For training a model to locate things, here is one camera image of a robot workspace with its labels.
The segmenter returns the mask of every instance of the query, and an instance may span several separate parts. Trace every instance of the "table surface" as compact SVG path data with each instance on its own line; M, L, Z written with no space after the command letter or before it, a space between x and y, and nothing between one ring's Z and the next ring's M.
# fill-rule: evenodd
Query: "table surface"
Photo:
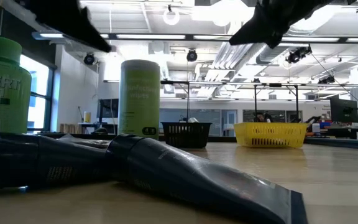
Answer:
M303 193L309 223L358 223L358 149L250 149L209 143L190 152ZM0 190L0 223L241 223L119 182L36 192Z

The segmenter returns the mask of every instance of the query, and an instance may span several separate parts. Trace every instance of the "ceiling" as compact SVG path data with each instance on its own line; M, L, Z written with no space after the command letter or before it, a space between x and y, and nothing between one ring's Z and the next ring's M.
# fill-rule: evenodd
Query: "ceiling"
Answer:
M89 9L91 22L100 33L233 34L240 28L242 22L252 17L253 9L247 7L240 0L218 1L214 5L216 6L214 11L209 11L209 13L203 11L205 8L195 6L197 2L195 0L80 1L83 7L86 6ZM168 9L168 4L171 5L174 12L176 11L179 14L179 21L175 25L168 24L175 19L173 12L166 16L169 21L164 21L164 13ZM336 7L334 11L327 7L324 10L324 12L315 12L317 16L312 16L310 19L313 26L315 26L316 21L321 24L308 33L303 32L302 34L327 37L358 36L358 13L356 13L358 6ZM332 17L327 18L324 22L319 21L320 17L325 14L331 14ZM232 21L226 26L217 26L224 25L227 22L224 21L227 17L232 17L237 21ZM111 45L116 47L116 52L124 60L150 57L149 53L154 54L154 42L158 42L109 41ZM79 59L84 57L87 52L95 52L94 49L71 40L64 40L59 43L65 44L66 51ZM350 69L358 66L358 45L356 44L311 44L313 55L316 58L309 55L301 62L288 68L284 58L290 50L295 49L294 46L282 47L280 48L281 51L278 51L277 48L277 52L270 53L270 56L274 56L271 62L256 65L255 57L261 54L263 50L262 45L258 44L247 47L231 47L222 42L166 40L164 43L164 57L166 59L164 66L171 71L193 72L195 74L193 78L198 78L194 81L219 82L222 81L222 78L225 78L232 82L233 80L250 82L253 78L259 78L262 82L307 83L317 82L318 78L327 75L325 71L329 70L335 74L337 81L346 83L349 79ZM189 49L196 50L198 54L196 62L186 61ZM102 52L96 51L95 56L100 60L106 60L106 54ZM231 69L233 72L225 70L222 73L218 72L217 75L211 75L212 73L208 75L208 69L198 71L197 68L201 65L209 65L213 68L217 68L217 65L224 65L221 68ZM175 78L188 79L187 73L181 74L184 75L180 77L180 74L176 73Z

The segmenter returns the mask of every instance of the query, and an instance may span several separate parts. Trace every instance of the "black basket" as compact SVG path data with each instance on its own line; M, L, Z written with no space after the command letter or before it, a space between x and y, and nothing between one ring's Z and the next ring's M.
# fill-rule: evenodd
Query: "black basket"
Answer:
M208 141L212 123L161 122L165 142L170 146L201 149Z

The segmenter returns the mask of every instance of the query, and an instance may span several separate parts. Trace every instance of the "security camera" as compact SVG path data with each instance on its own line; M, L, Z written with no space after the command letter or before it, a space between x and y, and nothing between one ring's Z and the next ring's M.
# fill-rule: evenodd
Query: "security camera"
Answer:
M93 53L87 53L85 58L84 58L84 63L85 65L93 65L95 63L95 58Z
M188 62L195 62L195 61L197 61L197 53L196 53L196 50L190 49L189 52L187 53L186 59L187 59Z

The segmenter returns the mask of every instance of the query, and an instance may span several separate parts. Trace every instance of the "computer monitor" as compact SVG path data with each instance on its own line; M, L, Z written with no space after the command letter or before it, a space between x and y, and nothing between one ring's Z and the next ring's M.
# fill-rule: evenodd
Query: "computer monitor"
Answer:
M102 117L103 118L118 118L118 99L99 100L98 117L100 117L100 102L103 103Z
M331 104L332 121L358 123L358 108L356 101L330 98L329 102Z

